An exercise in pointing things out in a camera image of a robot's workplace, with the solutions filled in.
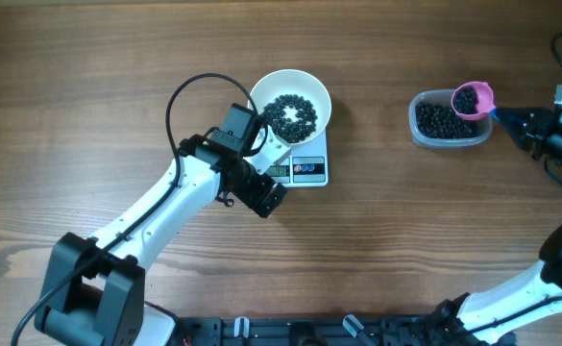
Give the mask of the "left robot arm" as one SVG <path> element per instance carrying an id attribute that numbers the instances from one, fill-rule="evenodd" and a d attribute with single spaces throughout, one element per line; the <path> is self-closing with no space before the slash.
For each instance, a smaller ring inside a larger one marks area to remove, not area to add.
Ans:
<path id="1" fill-rule="evenodd" d="M 267 217 L 286 190 L 267 175 L 289 144 L 273 133 L 247 138 L 215 130 L 181 141 L 165 175 L 118 219 L 87 238 L 54 246 L 35 328 L 64 345 L 169 345 L 179 337 L 170 312 L 146 303 L 145 278 L 185 223 L 233 194 Z"/>

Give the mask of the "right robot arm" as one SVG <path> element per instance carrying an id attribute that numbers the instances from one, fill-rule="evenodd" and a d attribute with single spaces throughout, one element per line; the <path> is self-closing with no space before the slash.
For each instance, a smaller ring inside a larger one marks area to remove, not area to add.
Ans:
<path id="1" fill-rule="evenodd" d="M 495 108 L 498 120 L 516 144 L 536 160 L 562 161 L 559 112 L 543 108 Z M 437 324 L 434 345 L 493 345 L 505 334 L 562 313 L 562 225 L 544 242 L 539 259 L 516 277 L 460 299 Z"/>

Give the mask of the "pink scoop blue handle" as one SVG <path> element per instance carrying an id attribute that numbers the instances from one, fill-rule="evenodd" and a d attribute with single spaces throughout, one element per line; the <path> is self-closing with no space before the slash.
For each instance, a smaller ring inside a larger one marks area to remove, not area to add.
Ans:
<path id="1" fill-rule="evenodd" d="M 496 108 L 494 92 L 486 82 L 468 82 L 452 95 L 452 109 L 467 121 L 477 121 L 490 115 Z"/>

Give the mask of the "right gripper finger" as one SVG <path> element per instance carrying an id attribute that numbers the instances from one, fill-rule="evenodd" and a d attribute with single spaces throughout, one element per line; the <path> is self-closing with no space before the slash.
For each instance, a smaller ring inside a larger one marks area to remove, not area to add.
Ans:
<path id="1" fill-rule="evenodd" d="M 551 110 L 545 108 L 495 108 L 494 118 L 501 124 L 524 124 L 549 118 Z"/>
<path id="2" fill-rule="evenodd" d="M 528 148 L 526 137 L 527 122 L 525 120 L 519 117 L 501 117 L 499 123 L 519 148 Z"/>

